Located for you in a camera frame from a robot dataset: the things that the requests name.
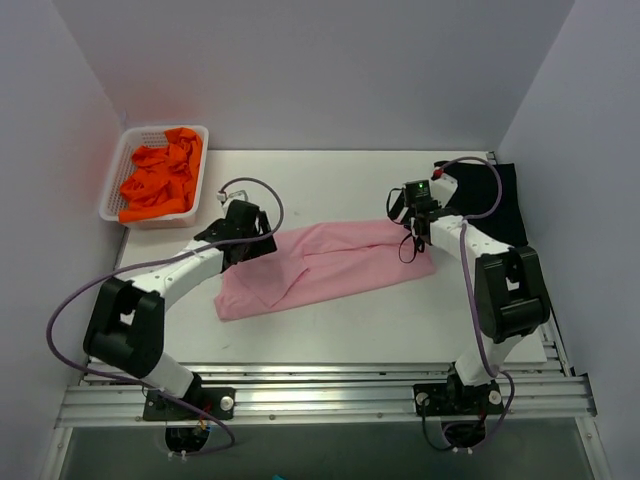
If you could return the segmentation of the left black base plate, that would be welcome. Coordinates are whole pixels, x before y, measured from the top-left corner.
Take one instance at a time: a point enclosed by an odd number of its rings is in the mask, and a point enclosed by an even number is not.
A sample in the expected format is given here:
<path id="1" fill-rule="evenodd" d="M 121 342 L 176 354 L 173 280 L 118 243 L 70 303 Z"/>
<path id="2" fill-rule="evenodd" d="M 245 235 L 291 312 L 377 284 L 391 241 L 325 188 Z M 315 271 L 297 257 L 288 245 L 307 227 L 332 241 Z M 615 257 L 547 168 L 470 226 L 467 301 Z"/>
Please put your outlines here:
<path id="1" fill-rule="evenodd" d="M 204 387 L 194 400 L 185 399 L 193 405 L 219 420 L 230 420 L 234 416 L 235 393 L 228 387 Z M 176 404 L 160 395 L 157 391 L 147 391 L 142 413 L 144 421 L 176 422 L 197 420 L 200 414 Z"/>

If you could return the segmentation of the orange crumpled t-shirt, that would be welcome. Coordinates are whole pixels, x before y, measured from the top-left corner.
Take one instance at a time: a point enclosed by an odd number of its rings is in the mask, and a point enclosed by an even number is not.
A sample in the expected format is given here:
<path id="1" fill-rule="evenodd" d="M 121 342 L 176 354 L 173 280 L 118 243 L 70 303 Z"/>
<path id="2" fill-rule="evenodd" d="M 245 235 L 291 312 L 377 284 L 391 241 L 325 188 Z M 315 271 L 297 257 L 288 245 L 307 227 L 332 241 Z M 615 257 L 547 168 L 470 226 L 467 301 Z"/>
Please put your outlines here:
<path id="1" fill-rule="evenodd" d="M 182 214 L 193 207 L 202 139 L 185 127 L 165 130 L 164 135 L 166 146 L 140 146 L 132 154 L 136 169 L 119 188 L 127 203 L 119 213 L 122 223 Z"/>

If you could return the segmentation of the black folded t-shirt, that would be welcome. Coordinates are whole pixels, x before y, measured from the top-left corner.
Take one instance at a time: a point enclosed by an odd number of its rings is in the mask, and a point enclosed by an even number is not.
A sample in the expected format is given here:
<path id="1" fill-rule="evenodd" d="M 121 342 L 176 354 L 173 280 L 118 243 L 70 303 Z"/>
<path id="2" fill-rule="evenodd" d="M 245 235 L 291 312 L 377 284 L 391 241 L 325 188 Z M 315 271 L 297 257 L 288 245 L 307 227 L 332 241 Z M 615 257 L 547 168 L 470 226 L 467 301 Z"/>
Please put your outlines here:
<path id="1" fill-rule="evenodd" d="M 472 219 L 470 223 L 492 238 L 513 247 L 529 244 L 520 211 L 517 190 L 517 172 L 514 164 L 495 166 L 501 184 L 502 195 L 498 207 L 489 216 Z M 448 205 L 463 216 L 486 213 L 497 197 L 497 183 L 490 169 L 478 163 L 457 163 L 444 172 L 458 182 L 455 194 Z"/>

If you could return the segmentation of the white plastic basket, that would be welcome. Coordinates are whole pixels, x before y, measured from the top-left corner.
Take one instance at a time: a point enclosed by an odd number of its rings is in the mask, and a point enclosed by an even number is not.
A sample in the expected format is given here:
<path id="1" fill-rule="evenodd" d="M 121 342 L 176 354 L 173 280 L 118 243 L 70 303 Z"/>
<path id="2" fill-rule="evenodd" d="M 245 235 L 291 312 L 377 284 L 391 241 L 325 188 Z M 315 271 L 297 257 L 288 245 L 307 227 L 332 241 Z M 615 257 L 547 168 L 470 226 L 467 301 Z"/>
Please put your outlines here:
<path id="1" fill-rule="evenodd" d="M 121 136 L 99 215 L 132 229 L 195 224 L 209 131 L 204 126 L 132 128 Z"/>

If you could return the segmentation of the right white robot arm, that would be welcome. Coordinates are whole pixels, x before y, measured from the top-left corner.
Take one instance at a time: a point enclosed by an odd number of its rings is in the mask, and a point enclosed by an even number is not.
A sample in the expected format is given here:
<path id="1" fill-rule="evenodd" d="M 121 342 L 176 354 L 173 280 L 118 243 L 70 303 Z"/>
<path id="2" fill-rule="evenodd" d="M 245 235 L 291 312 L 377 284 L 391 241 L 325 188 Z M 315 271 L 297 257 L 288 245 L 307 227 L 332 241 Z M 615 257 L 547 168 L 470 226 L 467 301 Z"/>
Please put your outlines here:
<path id="1" fill-rule="evenodd" d="M 469 411 L 480 400 L 480 385 L 493 380 L 512 350 L 549 320 L 550 300 L 537 252 L 516 248 L 485 234 L 448 206 L 457 182 L 408 182 L 391 217 L 414 238 L 440 249 L 462 265 L 475 344 L 454 362 L 458 378 L 444 388 L 455 412 Z"/>

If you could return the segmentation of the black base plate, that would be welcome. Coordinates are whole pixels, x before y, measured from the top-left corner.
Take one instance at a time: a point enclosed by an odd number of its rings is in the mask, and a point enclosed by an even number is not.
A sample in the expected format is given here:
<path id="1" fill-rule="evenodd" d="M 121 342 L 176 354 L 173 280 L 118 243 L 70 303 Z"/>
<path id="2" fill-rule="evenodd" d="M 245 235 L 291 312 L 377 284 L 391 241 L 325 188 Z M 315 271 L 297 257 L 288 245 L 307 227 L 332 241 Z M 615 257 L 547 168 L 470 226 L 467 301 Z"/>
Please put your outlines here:
<path id="1" fill-rule="evenodd" d="M 412 387 L 415 411 L 418 416 L 474 416 L 499 415 L 504 403 L 496 382 L 470 387 L 448 386 L 444 382 L 418 383 Z"/>
<path id="2" fill-rule="evenodd" d="M 234 416 L 235 393 L 228 387 L 204 387 L 194 400 L 185 399 L 193 405 L 219 420 L 230 420 Z M 176 422 L 197 420 L 200 414 L 176 404 L 160 395 L 157 391 L 147 391 L 142 413 L 144 421 Z"/>

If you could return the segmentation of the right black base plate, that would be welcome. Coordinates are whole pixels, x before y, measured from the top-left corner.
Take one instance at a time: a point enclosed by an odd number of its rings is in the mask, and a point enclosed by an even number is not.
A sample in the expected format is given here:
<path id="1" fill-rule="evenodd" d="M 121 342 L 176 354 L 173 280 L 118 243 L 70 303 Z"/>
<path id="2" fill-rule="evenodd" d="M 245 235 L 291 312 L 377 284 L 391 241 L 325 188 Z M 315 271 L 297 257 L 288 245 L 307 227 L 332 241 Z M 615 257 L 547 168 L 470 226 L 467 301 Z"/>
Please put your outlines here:
<path id="1" fill-rule="evenodd" d="M 415 411 L 418 416 L 474 416 L 499 415 L 504 403 L 496 382 L 470 387 L 448 386 L 444 382 L 418 383 L 412 387 Z"/>

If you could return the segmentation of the pink t-shirt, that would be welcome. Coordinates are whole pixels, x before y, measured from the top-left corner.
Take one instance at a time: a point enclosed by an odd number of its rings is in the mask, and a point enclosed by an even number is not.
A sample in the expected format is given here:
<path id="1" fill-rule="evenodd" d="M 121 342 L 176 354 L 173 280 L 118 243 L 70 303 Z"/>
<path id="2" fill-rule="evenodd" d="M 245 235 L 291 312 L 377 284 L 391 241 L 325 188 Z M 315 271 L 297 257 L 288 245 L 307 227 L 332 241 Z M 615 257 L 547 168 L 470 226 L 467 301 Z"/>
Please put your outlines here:
<path id="1" fill-rule="evenodd" d="M 290 310 L 436 273 L 427 253 L 409 261 L 405 230 L 389 220 L 325 222 L 275 235 L 277 251 L 230 267 L 214 299 L 233 321 Z"/>

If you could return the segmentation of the aluminium rail frame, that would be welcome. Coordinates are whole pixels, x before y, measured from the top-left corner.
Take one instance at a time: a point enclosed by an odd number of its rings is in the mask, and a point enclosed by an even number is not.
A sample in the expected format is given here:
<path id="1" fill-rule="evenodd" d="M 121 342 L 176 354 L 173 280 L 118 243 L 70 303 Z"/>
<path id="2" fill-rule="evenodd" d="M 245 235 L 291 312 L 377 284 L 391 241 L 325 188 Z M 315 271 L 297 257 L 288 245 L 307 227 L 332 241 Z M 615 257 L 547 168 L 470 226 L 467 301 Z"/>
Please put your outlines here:
<path id="1" fill-rule="evenodd" d="M 381 217 L 388 190 L 428 176 L 450 151 L 211 150 L 196 228 L 221 212 L 217 190 L 240 178 L 252 200 L 286 229 Z M 412 388 L 441 381 L 472 341 L 459 264 L 433 254 L 428 278 L 273 315 L 223 322 L 220 282 L 201 283 L 168 313 L 167 352 L 207 384 L 236 389 L 243 426 L 387 424 L 416 420 Z M 571 373 L 555 323 L 519 346 L 504 385 L 515 399 L 489 443 L 506 479 L 532 454 L 545 478 L 568 478 L 571 456 L 587 475 L 608 466 L 586 376 Z"/>

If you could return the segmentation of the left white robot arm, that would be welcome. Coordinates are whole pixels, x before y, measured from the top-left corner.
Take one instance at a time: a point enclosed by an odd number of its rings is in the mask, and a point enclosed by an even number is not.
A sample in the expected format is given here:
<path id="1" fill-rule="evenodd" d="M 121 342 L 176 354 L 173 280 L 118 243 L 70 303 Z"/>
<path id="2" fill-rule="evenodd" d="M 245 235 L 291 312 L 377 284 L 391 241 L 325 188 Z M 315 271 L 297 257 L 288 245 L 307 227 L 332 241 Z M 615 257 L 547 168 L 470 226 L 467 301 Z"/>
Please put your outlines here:
<path id="1" fill-rule="evenodd" d="M 205 280 L 274 253 L 270 233 L 265 211 L 233 200 L 223 218 L 196 234 L 169 263 L 131 279 L 104 281 L 84 337 L 85 353 L 167 393 L 166 408 L 177 418 L 194 417 L 202 405 L 201 380 L 164 351 L 166 313 Z"/>

